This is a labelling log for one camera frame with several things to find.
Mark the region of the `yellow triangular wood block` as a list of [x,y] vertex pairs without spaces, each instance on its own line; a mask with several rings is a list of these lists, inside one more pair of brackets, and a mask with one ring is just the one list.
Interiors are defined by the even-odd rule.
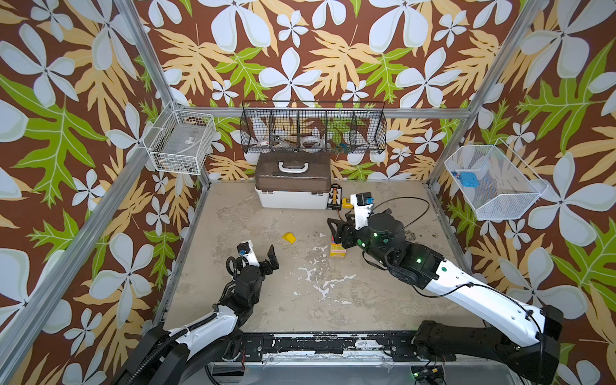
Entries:
[[295,244],[295,242],[297,241],[297,238],[295,237],[295,235],[293,235],[291,232],[287,232],[285,233],[282,238],[289,242],[290,244]]

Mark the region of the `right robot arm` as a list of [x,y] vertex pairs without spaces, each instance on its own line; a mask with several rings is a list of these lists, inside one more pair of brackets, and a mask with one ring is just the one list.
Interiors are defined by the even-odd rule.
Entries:
[[441,253],[410,242],[389,210],[369,214],[365,225],[327,220],[332,239],[345,249],[359,247],[367,263],[385,270],[425,298],[445,298],[486,322],[486,327],[456,327],[423,321],[412,348],[423,359],[473,356],[505,364],[520,377],[550,384],[560,364],[563,313],[554,306],[522,303],[466,274]]

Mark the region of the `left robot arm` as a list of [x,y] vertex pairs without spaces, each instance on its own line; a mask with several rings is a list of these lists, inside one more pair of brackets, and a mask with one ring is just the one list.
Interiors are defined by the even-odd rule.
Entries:
[[227,351],[238,354],[234,340],[240,327],[253,314],[266,276],[280,268],[275,248],[259,261],[250,241],[237,246],[238,256],[226,262],[231,281],[223,289],[213,310],[184,327],[149,330],[136,350],[115,375],[113,384],[178,384],[189,364],[199,359],[219,359]]

